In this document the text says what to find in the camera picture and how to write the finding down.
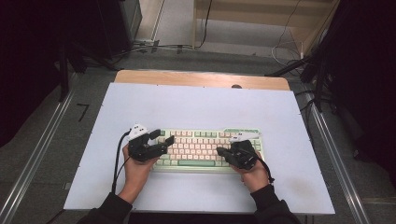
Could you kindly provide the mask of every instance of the white table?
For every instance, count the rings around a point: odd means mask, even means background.
[[[64,209],[100,206],[111,190],[117,144],[135,123],[151,130],[259,128],[277,196],[296,214],[334,214],[291,91],[125,83],[108,88]],[[122,173],[117,191],[123,180]],[[243,214],[256,208],[237,174],[151,172],[134,209]]]

